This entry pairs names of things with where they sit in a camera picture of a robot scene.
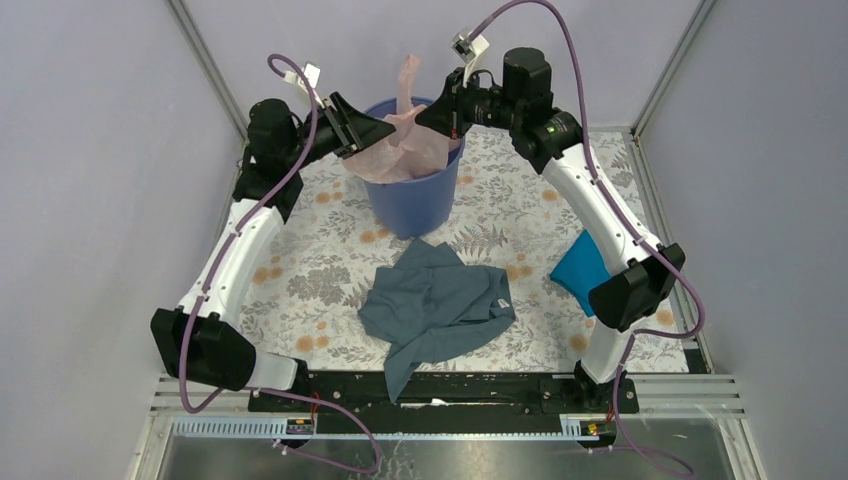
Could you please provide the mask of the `bright blue folded cloth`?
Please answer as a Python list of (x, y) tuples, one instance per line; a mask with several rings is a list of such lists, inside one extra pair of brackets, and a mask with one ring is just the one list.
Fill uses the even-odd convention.
[(594, 317), (590, 291), (611, 278), (601, 253), (587, 230), (583, 230), (549, 274), (552, 282), (570, 293), (587, 317)]

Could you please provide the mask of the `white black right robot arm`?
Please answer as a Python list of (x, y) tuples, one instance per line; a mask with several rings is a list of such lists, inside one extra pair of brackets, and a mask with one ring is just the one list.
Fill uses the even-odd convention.
[(627, 341), (668, 297), (675, 283), (668, 269), (681, 268), (685, 254), (677, 244), (663, 245), (610, 187), (582, 126), (554, 106), (552, 69), (540, 50), (509, 50), (502, 84), (483, 87), (473, 68), (477, 49), (465, 42), (454, 49), (464, 66), (446, 77), (440, 96), (415, 121), (451, 139), (473, 125), (507, 131), (518, 155), (577, 214), (610, 276), (588, 293), (597, 324), (574, 370), (575, 402), (597, 412), (613, 398)]

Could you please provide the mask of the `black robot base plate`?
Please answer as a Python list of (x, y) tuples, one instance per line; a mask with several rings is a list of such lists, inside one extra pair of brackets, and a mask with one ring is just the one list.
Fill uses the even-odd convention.
[(252, 413), (303, 413), (320, 434), (356, 433), (358, 427), (331, 409), (338, 404), (378, 434), (547, 434), (561, 430), (560, 415), (601, 421), (636, 414), (633, 381), (594, 387), (571, 374), (417, 372), (398, 401), (389, 401), (381, 372), (311, 371), (295, 383), (297, 399), (260, 393)]

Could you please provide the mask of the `blue plastic trash bin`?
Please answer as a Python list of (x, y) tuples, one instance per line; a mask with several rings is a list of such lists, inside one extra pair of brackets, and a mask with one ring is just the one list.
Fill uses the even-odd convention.
[[(412, 96), (412, 103), (427, 107), (431, 101)], [(396, 112), (396, 98), (367, 110), (368, 115), (381, 120)], [(393, 184), (364, 180), (376, 218), (401, 239), (427, 234), (446, 222), (454, 203), (462, 149), (460, 142), (459, 147), (449, 153), (445, 169), (422, 178)]]

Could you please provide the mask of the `aluminium frame rail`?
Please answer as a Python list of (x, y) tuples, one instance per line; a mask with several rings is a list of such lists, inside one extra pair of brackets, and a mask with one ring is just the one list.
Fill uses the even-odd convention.
[(170, 415), (176, 434), (194, 437), (359, 439), (368, 428), (378, 439), (568, 439), (597, 441), (613, 435), (609, 394), (586, 402), (570, 374), (414, 374), (395, 403), (380, 372), (321, 370), (295, 384), (296, 393), (320, 404), (251, 392), (224, 392), (199, 414), (182, 410), (178, 383), (163, 377), (152, 411)]

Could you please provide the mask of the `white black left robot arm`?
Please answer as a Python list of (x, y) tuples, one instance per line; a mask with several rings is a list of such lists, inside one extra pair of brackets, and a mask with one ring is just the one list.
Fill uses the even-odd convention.
[(303, 188), (299, 171), (327, 155), (346, 159), (393, 134), (393, 125), (351, 106), (339, 93), (299, 118), (280, 99), (249, 112), (248, 143), (224, 230), (189, 292), (159, 308), (150, 327), (166, 372), (225, 390), (272, 389), (288, 411), (309, 401), (303, 362), (263, 352), (239, 331), (239, 315), (262, 255)]

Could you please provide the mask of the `grey-blue crumpled shirt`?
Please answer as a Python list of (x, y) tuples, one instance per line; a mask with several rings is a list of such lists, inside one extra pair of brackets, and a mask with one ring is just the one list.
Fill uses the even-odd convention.
[(420, 365), (487, 345), (516, 312), (504, 269), (467, 265), (450, 245), (415, 239), (393, 266), (376, 270), (358, 317), (368, 335), (389, 343), (383, 371), (395, 403)]

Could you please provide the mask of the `floral patterned tablecloth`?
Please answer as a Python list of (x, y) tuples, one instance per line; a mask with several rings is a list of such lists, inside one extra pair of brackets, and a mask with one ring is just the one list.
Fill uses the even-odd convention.
[(259, 349), (312, 369), (613, 371), (626, 343), (579, 296), (601, 261), (575, 210), (508, 135), (466, 136), (448, 219), (404, 240), (364, 181), (328, 158), (255, 269), (238, 318)]

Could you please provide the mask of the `pink plastic trash bag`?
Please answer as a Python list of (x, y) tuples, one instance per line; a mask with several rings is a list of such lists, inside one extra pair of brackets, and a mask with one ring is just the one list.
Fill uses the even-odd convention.
[(420, 58), (409, 54), (398, 74), (398, 95), (395, 114), (383, 120), (395, 127), (395, 132), (363, 152), (344, 159), (342, 165), (350, 173), (375, 184), (393, 184), (422, 178), (446, 168), (448, 155), (459, 147), (452, 140), (415, 123), (423, 105), (412, 103), (412, 88), (420, 66)]

